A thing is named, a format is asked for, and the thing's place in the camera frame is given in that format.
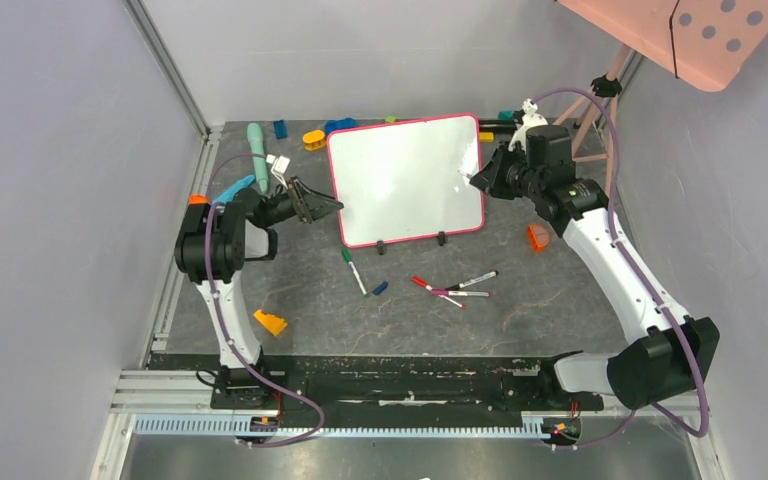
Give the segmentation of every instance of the blue toy block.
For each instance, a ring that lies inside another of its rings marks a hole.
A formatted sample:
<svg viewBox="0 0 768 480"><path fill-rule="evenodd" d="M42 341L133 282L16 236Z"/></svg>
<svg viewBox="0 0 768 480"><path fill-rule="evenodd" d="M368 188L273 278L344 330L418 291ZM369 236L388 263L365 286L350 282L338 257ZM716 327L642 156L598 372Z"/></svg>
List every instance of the blue toy block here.
<svg viewBox="0 0 768 480"><path fill-rule="evenodd" d="M287 138L287 124L284 123L284 120L276 120L272 122L272 126L275 127L275 138L278 140Z"/></svg>
<svg viewBox="0 0 768 480"><path fill-rule="evenodd" d="M325 136L327 137L331 132L355 127L357 127L357 121L354 118L346 117L342 120L328 120L322 129L325 130Z"/></svg>

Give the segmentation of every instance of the marker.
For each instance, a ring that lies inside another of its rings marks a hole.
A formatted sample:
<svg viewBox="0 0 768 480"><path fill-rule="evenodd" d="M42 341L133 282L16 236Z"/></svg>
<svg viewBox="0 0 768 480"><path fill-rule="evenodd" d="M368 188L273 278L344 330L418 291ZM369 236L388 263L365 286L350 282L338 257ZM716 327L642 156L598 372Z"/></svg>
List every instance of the marker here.
<svg viewBox="0 0 768 480"><path fill-rule="evenodd" d="M435 288L431 290L434 295L448 296L448 297L489 297L488 292L459 292L457 290L444 290L442 288Z"/></svg>
<svg viewBox="0 0 768 480"><path fill-rule="evenodd" d="M367 292L366 287L363 286L363 280L360 279L360 274L357 273L357 268L355 267L354 262L352 262L352 256L349 254L348 248L343 249L343 260L345 260L346 263L349 264L349 268L352 269L352 273L355 275L355 280L358 281L358 286L360 287L360 291L363 292L363 296L368 297L369 292Z"/></svg>
<svg viewBox="0 0 768 480"><path fill-rule="evenodd" d="M495 277L498 274L499 274L498 270L493 270L490 273L485 273L484 275L482 275L480 277L475 277L472 280L465 281L464 283L459 283L457 285L452 285L451 287L447 288L446 290L460 290L460 289L466 288L466 287L468 287L470 285L475 285L478 282L483 282L484 280L493 278L493 277Z"/></svg>
<svg viewBox="0 0 768 480"><path fill-rule="evenodd" d="M426 282L425 280L423 280L423 279L421 279L421 278L419 278L419 277L417 277L417 276L413 276L413 277L411 277L411 281L412 281L413 283L415 283L415 284L419 285L420 287L422 287L422 288L424 288L424 289L428 290L429 292L432 292L432 295L433 295L433 290L434 290L434 289L433 289L433 288L431 288L431 287L428 285L428 282ZM448 300L449 302L451 302L451 303L453 303L453 304L457 305L457 306L458 306L458 308L466 308L466 305L462 305L462 304L460 304L460 303L458 303L458 302L456 302L456 301L452 300L451 298L449 298L449 297L447 297L447 296L443 296L443 295L437 295L437 296L438 296L438 297L440 297L440 298L442 298L443 300Z"/></svg>

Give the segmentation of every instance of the whiteboard stand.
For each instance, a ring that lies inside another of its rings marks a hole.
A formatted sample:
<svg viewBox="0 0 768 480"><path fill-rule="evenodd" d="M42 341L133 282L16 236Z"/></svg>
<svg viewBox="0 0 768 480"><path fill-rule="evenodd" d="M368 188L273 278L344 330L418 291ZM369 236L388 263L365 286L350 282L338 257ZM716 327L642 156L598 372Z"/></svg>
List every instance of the whiteboard stand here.
<svg viewBox="0 0 768 480"><path fill-rule="evenodd" d="M481 168L470 114L339 130L328 137L340 235L369 247L484 225L484 199L469 185Z"/></svg>

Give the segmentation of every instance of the white wall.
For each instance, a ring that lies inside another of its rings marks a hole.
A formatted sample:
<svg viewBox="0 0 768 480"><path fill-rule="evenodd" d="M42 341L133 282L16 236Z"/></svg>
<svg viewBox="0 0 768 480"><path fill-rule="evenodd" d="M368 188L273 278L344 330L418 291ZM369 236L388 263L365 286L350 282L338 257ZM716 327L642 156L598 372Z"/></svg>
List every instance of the white wall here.
<svg viewBox="0 0 768 480"><path fill-rule="evenodd" d="M589 85L619 48L548 0L145 3L210 124L495 116L553 87Z"/></svg>
<svg viewBox="0 0 768 480"><path fill-rule="evenodd" d="M0 0L0 479L87 478L198 148L122 2Z"/></svg>
<svg viewBox="0 0 768 480"><path fill-rule="evenodd" d="M653 271L722 340L707 382L736 479L768 478L768 37L701 93L647 63L620 108L620 188Z"/></svg>

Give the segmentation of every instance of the red marker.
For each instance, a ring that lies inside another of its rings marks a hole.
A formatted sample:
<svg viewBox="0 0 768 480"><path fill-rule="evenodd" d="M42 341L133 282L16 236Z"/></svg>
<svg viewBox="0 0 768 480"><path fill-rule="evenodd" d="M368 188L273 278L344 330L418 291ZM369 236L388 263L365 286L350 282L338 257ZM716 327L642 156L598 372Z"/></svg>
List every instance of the red marker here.
<svg viewBox="0 0 768 480"><path fill-rule="evenodd" d="M433 293L433 290L434 290L434 289L433 289L433 288L431 288L431 286L429 286L429 285L428 285L428 282L426 282L425 280L423 280L423 279L421 279L421 278L419 278L419 277L417 277L417 276L415 276L415 275L414 275L413 277L411 277L411 281L412 281L413 283L415 283L415 284L419 285L420 287L422 287L422 288L424 288L424 289L428 290L429 292L432 292L432 295L434 294L434 293ZM443 296L443 295L437 295L437 296L438 296L438 297L440 297L440 298L442 298L443 300L448 300L449 302L451 302L451 303L453 303L453 304L457 305L457 306L458 306L458 308L466 308L466 305L460 304L460 303L458 303L458 302L456 302L456 301L452 300L452 299L451 299L451 298L449 298L449 297L445 297L445 296Z"/></svg>

